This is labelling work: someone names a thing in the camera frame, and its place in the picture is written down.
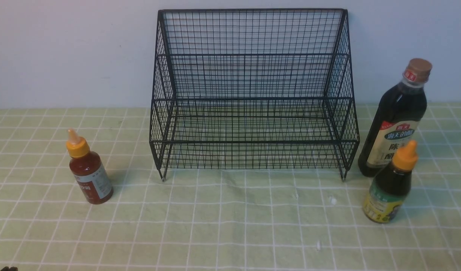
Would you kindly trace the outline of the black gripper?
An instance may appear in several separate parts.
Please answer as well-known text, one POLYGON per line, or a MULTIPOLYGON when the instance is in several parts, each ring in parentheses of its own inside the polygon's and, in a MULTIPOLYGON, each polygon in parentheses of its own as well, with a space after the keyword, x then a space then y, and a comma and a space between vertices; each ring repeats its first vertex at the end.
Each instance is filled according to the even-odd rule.
POLYGON ((18 271, 18 268, 15 266, 5 266, 0 271, 18 271))

